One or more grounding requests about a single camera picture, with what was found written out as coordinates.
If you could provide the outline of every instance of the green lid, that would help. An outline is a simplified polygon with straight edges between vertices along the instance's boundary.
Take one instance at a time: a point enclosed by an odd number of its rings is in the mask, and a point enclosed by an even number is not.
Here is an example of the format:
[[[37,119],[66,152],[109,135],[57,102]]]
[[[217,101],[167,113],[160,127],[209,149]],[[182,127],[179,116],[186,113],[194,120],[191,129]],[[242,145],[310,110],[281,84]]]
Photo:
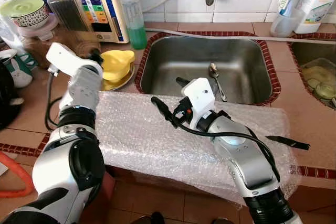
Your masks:
[[[3,16],[17,18],[36,12],[43,5],[43,0],[12,0],[0,7],[0,13]]]

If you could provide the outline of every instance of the green liquid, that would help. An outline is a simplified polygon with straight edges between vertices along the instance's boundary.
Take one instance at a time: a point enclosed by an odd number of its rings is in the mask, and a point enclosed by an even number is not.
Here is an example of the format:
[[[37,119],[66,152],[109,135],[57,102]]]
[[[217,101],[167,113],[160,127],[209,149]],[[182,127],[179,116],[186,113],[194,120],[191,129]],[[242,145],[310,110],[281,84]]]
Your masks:
[[[147,46],[147,37],[145,27],[138,29],[127,29],[131,45],[134,49],[144,49]]]

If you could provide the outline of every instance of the black strap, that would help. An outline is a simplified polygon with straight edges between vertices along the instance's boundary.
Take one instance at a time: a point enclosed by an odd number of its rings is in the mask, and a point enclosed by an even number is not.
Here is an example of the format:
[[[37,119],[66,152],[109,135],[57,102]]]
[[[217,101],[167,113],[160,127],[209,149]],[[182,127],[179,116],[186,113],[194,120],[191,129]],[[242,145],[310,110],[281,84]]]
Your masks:
[[[283,137],[283,136],[266,136],[266,138],[268,138],[272,141],[276,141],[276,142],[279,142],[279,143],[282,143],[282,144],[287,144],[291,147],[306,150],[306,151],[309,150],[309,147],[310,147],[310,144],[297,142],[293,139],[286,138],[286,137]]]

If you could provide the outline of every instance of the metal spoon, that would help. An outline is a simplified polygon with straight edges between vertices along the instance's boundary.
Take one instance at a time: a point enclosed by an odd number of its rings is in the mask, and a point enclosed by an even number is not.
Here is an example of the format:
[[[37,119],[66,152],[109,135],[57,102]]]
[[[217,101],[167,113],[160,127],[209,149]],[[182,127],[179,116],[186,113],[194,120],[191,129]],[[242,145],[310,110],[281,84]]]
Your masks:
[[[227,102],[226,95],[225,95],[225,93],[224,93],[224,91],[222,89],[222,86],[219,84],[219,81],[217,79],[218,76],[219,76],[219,72],[218,72],[217,66],[213,62],[210,63],[209,73],[210,73],[210,76],[212,78],[214,78],[216,80],[216,82],[217,82],[217,86],[218,86],[219,93],[220,93],[220,98],[222,99],[223,102]]]

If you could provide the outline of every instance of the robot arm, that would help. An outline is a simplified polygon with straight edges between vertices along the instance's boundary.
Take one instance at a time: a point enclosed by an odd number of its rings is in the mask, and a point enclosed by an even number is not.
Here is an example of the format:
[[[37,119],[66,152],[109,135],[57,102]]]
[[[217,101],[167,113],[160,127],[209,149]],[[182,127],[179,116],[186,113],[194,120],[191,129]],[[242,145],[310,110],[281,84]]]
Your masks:
[[[216,152],[228,161],[229,173],[254,223],[302,224],[279,187],[280,176],[271,151],[249,128],[232,121],[224,111],[214,112],[215,97],[208,80],[191,81],[182,95],[185,97],[173,113],[158,98],[153,97],[152,102],[174,127],[212,138]]]
[[[14,210],[3,224],[78,223],[104,175],[94,127],[102,69],[58,43],[52,44],[47,59],[52,63],[50,72],[71,76],[69,87],[60,104],[57,129],[34,165],[38,198]]]

